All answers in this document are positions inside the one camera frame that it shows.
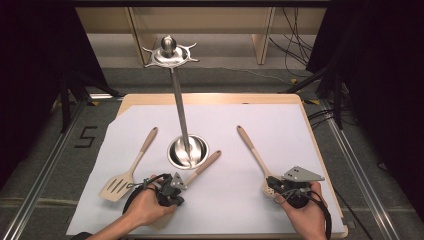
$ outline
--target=wooden spatula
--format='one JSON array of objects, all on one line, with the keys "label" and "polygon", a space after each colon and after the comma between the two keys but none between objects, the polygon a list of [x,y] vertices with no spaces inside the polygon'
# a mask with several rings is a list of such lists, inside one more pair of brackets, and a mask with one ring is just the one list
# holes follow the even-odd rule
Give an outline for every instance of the wooden spatula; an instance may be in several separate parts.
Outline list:
[{"label": "wooden spatula", "polygon": [[247,147],[252,152],[253,156],[255,157],[256,161],[259,163],[259,165],[262,168],[262,171],[264,172],[265,180],[262,183],[262,192],[269,198],[274,198],[274,189],[268,187],[268,184],[266,182],[266,179],[269,176],[273,176],[275,178],[278,178],[281,180],[281,177],[272,174],[268,168],[266,167],[264,161],[262,160],[261,156],[259,155],[258,151],[256,150],[255,146],[253,145],[252,141],[250,140],[249,136],[247,135],[246,131],[241,127],[237,126],[237,132],[239,133],[241,139],[243,139],[244,143],[247,145]]},{"label": "wooden spatula", "polygon": [[[219,156],[221,156],[221,151],[218,150],[214,152],[212,155],[206,159],[206,161],[200,165],[198,169],[194,173],[192,173],[187,180],[184,181],[184,185],[188,186],[197,176],[199,176],[203,171],[205,171],[206,168],[208,168],[212,163],[214,163]],[[160,231],[162,228],[164,228],[168,222],[171,220],[172,216],[174,216],[174,213],[165,215],[158,220],[156,220],[154,223],[150,224],[149,227],[153,230]]]},{"label": "wooden spatula", "polygon": [[133,179],[134,170],[137,167],[138,163],[140,162],[141,157],[143,157],[144,153],[146,152],[147,148],[149,148],[150,144],[153,142],[153,139],[155,139],[157,132],[158,132],[157,127],[154,127],[150,131],[149,135],[147,136],[146,140],[143,143],[143,146],[140,149],[140,152],[135,158],[134,163],[132,164],[130,170],[128,170],[124,174],[112,177],[103,187],[103,189],[100,191],[99,193],[100,197],[116,202],[122,196],[124,196],[126,192],[128,192],[129,190],[129,188],[127,188],[128,184],[134,183],[134,179]]}]

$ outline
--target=white paper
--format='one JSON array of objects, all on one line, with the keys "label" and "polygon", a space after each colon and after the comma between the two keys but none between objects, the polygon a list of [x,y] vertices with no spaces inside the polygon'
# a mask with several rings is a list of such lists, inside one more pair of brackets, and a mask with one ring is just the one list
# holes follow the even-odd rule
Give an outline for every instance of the white paper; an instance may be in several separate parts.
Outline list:
[{"label": "white paper", "polygon": [[[300,166],[324,176],[307,122],[298,104],[185,105],[189,134],[204,138],[210,154],[221,157],[199,175],[181,196],[166,228],[155,232],[140,227],[134,235],[191,234],[281,234],[294,233],[284,211],[261,191],[263,172],[240,138],[236,127],[250,136],[268,169],[283,175]],[[178,172],[186,179],[195,170],[181,170],[167,159],[169,144],[181,135],[176,106],[133,106],[112,122],[94,169],[69,226],[68,235],[95,233],[122,213],[128,192],[118,202],[98,196],[113,176],[128,171],[153,127],[158,134],[141,159],[135,182],[152,174]],[[328,183],[321,182],[323,196],[332,216],[333,233],[344,233],[339,212]]]}]

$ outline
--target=metal frame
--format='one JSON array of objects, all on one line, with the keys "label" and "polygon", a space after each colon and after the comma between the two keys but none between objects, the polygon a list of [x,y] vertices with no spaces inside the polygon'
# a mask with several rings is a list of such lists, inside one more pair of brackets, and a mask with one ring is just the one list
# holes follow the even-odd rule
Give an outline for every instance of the metal frame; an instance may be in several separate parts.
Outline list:
[{"label": "metal frame", "polygon": [[60,160],[62,153],[68,143],[69,137],[74,129],[74,126],[86,105],[86,102],[78,102],[76,109],[74,110],[71,118],[71,122],[65,132],[60,133],[55,146],[50,152],[49,157],[46,160],[43,168],[39,172],[37,179],[31,187],[31,190],[24,199],[15,217],[11,221],[6,235],[3,239],[19,239],[25,226],[34,211],[37,201],[40,198],[51,174],[53,173],[57,162]]},{"label": "metal frame", "polygon": [[[321,100],[321,103],[324,110],[331,109],[327,100]],[[358,161],[355,152],[350,146],[344,131],[337,126],[333,119],[329,120],[329,125],[334,134],[334,137],[340,146],[340,149],[346,158],[349,168],[352,171],[352,174],[355,177],[359,188],[361,189],[362,194],[364,195],[365,201],[367,202],[368,207],[374,215],[375,221],[377,222],[377,225],[380,228],[384,239],[400,239],[389,214],[378,198],[374,188],[371,186],[371,183],[368,180],[364,170],[362,169],[362,166]]]}]

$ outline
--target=hand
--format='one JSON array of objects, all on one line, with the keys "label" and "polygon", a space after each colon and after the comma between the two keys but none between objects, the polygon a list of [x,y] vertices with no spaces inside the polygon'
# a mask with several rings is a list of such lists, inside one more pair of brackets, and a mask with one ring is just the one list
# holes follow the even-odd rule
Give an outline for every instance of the hand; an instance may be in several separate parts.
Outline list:
[{"label": "hand", "polygon": [[[149,184],[147,187],[155,189],[153,184]],[[143,190],[134,198],[124,215],[88,239],[119,239],[137,227],[149,225],[157,219],[173,213],[176,208],[176,205],[170,207],[159,205],[155,191]]]},{"label": "hand", "polygon": [[152,190],[156,187],[153,184],[149,184],[147,187],[150,189],[143,190],[140,194],[138,194],[123,215],[124,217],[131,219],[131,221],[136,223],[137,226],[149,225],[157,219],[173,213],[177,208],[176,205],[172,205],[170,207],[159,205],[155,191]]},{"label": "hand", "polygon": [[[322,196],[319,182],[311,182],[311,190]],[[316,194],[312,193],[312,197],[320,201]],[[286,202],[281,195],[277,195],[275,199],[287,213],[294,230],[303,239],[326,239],[324,214],[316,203],[309,201],[305,207],[296,209]]]}]

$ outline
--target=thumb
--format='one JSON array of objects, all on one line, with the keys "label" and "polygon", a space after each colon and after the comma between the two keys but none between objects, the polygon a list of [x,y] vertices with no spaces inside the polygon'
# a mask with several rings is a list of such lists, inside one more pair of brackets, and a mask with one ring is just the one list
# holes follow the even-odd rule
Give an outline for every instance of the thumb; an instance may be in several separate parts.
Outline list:
[{"label": "thumb", "polygon": [[171,214],[171,213],[175,212],[176,209],[177,209],[177,205],[171,205],[169,207],[163,207],[164,215]]},{"label": "thumb", "polygon": [[280,194],[276,194],[275,201],[283,208],[286,213],[289,213],[294,208]]}]

